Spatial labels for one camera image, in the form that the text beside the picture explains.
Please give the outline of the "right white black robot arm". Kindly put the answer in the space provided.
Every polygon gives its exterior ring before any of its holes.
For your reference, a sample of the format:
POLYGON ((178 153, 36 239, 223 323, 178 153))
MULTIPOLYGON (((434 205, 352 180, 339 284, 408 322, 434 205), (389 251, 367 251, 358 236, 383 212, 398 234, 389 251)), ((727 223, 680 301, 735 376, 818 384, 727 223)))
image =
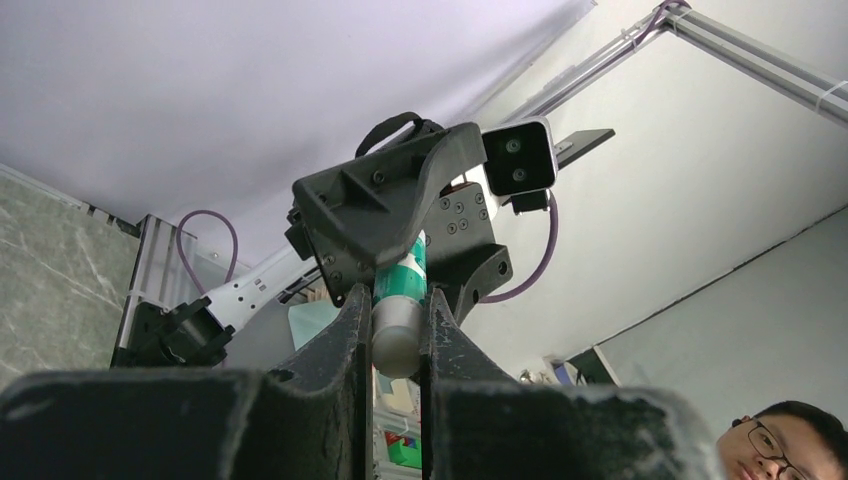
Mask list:
MULTIPOLYGON (((477 183, 455 179, 486 161, 473 123, 435 129, 418 121, 404 140, 293 184, 286 236, 303 259, 314 259, 336 305, 356 285, 426 244, 427 283, 440 289, 457 321, 512 275, 507 248, 494 239, 477 183)), ((226 345, 292 283, 279 251, 245 274, 174 307, 151 300, 129 304, 112 365, 212 367, 226 345)))

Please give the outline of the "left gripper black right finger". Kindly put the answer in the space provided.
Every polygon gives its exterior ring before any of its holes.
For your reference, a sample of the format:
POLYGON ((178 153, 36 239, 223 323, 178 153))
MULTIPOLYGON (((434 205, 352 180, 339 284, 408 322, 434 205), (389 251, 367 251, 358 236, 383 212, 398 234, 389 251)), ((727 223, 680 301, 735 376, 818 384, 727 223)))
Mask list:
POLYGON ((719 479, 689 402, 663 389, 524 384, 428 295, 420 370, 427 479, 719 479))

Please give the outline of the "green white glue stick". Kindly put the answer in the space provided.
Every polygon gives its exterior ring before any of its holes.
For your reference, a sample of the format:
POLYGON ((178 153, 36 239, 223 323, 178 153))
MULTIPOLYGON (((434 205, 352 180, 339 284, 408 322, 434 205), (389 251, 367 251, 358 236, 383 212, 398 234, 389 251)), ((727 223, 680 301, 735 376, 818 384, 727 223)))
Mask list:
POLYGON ((426 235, 421 231, 406 256, 375 277, 372 355, 380 374, 398 379, 418 371, 427 291, 426 235))

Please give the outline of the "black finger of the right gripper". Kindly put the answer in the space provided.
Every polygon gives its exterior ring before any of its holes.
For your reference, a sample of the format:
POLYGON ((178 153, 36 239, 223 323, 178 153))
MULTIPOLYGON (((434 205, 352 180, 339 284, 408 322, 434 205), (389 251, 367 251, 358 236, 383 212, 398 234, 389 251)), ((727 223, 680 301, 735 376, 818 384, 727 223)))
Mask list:
POLYGON ((508 248, 501 244, 481 245, 466 253, 430 262, 430 284, 442 290, 458 325, 512 275, 508 248))
POLYGON ((467 122, 298 179, 291 245, 303 259, 321 257, 325 239, 369 267, 390 265, 412 246, 439 193, 485 160, 480 127, 467 122))

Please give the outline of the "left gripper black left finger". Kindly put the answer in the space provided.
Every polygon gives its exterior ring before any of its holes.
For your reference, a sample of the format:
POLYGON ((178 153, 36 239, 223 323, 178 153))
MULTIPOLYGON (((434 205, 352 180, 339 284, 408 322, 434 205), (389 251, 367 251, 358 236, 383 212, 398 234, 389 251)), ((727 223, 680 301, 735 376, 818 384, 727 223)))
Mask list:
POLYGON ((269 370, 50 371, 1 395, 5 479, 369 479, 371 294, 269 370))

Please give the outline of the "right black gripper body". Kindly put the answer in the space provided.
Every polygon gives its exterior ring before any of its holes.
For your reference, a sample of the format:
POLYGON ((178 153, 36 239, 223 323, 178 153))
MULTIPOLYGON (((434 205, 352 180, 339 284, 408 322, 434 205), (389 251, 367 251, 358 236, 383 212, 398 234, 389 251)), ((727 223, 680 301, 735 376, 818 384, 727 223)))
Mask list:
MULTIPOLYGON (((287 220, 290 227, 285 235, 290 244, 301 258, 313 258, 316 265, 284 289, 286 303, 305 299, 307 290, 315 287, 319 280, 324 282, 330 300, 336 306, 345 302, 355 284, 374 287, 374 268, 355 260, 348 251, 322 235, 309 232, 298 208, 289 211, 287 220)), ((497 244, 485 195, 478 183, 464 183, 444 191, 430 208, 423 231, 426 235, 429 284, 430 262, 448 259, 481 245, 497 244)))

